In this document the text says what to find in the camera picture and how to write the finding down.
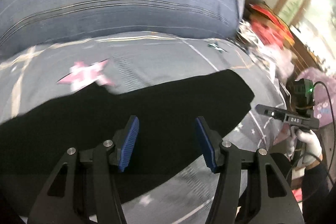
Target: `folded black garment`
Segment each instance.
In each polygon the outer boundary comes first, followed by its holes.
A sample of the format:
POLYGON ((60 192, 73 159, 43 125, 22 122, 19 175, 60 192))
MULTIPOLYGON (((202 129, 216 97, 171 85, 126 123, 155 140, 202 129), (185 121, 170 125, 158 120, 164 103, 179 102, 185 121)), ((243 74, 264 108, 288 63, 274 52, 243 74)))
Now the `folded black garment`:
POLYGON ((201 155, 194 120, 204 116, 222 137, 251 109, 253 92, 231 70, 114 95, 93 83, 0 126, 0 189, 27 215, 49 173, 70 147, 94 148, 137 115, 129 166, 116 176, 122 203, 167 181, 201 155))

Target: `hand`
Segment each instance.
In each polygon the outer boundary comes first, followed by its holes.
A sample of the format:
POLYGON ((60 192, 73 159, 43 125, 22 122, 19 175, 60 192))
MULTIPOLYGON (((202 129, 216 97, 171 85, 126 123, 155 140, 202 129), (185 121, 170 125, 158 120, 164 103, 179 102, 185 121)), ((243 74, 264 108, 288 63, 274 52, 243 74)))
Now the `hand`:
MULTIPOLYGON (((305 143, 304 152, 309 152, 314 154, 316 157, 322 157, 322 147, 320 144, 319 139, 317 138, 316 134, 310 130, 310 132, 303 132, 302 130, 295 127, 291 127, 290 137, 287 138, 287 156, 290 157, 294 153, 294 145, 295 139, 297 138, 301 142, 305 143)), ((302 163, 303 165, 314 165, 316 166, 316 158, 310 155, 306 155, 303 157, 302 163)))

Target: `wrist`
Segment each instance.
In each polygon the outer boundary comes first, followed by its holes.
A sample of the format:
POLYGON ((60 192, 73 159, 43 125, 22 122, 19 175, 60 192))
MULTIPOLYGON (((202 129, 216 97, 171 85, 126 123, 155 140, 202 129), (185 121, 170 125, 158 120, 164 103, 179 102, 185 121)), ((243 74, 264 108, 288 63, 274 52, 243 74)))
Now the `wrist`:
MULTIPOLYGON (((323 156, 322 154, 319 156, 319 159, 322 160, 323 159, 323 156)), ((319 165, 320 162, 318 160, 315 160, 313 163, 311 163, 310 165, 307 165, 306 166, 306 170, 309 170, 309 169, 312 169, 314 167, 316 167, 317 165, 319 165)))

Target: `white star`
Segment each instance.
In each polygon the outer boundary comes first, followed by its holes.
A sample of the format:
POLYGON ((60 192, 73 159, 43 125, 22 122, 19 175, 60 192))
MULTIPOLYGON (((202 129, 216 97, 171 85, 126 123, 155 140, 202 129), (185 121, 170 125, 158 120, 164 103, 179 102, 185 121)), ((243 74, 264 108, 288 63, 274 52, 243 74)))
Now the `white star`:
POLYGON ((151 198, 151 195, 144 195, 144 196, 140 199, 139 203, 140 203, 141 205, 143 205, 143 206, 146 207, 146 206, 147 206, 149 203, 151 203, 153 200, 154 200, 154 199, 151 198))

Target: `silver screw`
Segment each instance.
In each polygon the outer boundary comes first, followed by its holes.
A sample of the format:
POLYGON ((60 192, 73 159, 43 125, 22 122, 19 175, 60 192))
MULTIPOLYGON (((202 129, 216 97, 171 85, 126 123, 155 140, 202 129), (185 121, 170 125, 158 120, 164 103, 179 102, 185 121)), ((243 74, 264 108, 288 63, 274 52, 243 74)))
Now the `silver screw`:
POLYGON ((69 155, 75 154, 76 153, 76 148, 74 148, 74 147, 69 148, 68 151, 67 151, 67 153, 69 155))
POLYGON ((263 148, 260 148, 258 150, 258 152, 259 152, 260 155, 263 155, 263 156, 267 154, 267 151, 265 149, 263 149, 263 148))
POLYGON ((230 147, 231 143, 229 141, 222 141, 222 146, 224 146, 224 147, 230 147))
POLYGON ((113 141, 111 140, 106 140, 105 142, 103 142, 103 145, 106 147, 110 147, 113 144, 113 141))

